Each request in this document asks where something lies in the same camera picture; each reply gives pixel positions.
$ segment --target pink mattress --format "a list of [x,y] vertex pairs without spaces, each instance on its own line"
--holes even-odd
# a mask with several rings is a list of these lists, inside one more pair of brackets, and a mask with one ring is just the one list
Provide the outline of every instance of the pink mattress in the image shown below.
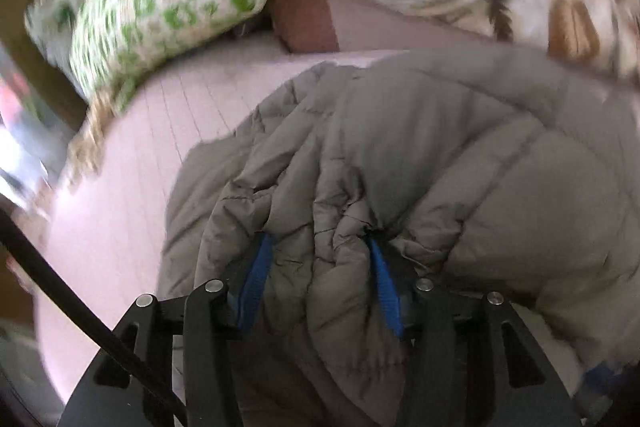
[[[100,175],[58,195],[45,256],[113,328],[153,293],[164,207],[189,149],[233,130],[268,93],[324,60],[364,66],[390,52],[288,55],[271,34],[220,41],[157,71],[110,128]],[[36,298],[44,365],[67,401],[97,346],[45,296]]]

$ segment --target brown cushion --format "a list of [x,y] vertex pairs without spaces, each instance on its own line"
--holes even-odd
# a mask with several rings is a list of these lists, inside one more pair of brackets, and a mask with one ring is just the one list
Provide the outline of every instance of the brown cushion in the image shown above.
[[369,0],[269,0],[274,31],[293,53],[446,47],[478,35]]
[[273,29],[292,53],[337,52],[326,0],[269,0]]

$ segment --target green patterned pillow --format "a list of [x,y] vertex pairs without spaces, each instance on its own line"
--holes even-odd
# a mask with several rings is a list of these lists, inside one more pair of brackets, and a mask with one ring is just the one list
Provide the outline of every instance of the green patterned pillow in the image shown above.
[[143,74],[258,13],[266,0],[86,0],[70,63],[87,98],[108,88],[122,111]]

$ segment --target black wire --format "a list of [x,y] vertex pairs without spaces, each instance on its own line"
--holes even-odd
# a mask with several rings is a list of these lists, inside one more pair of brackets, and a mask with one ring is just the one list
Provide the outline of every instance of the black wire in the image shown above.
[[0,210],[0,242],[14,256],[34,283],[115,362],[162,401],[186,427],[187,411],[174,392],[142,362],[60,279],[38,250],[24,237],[4,210]]

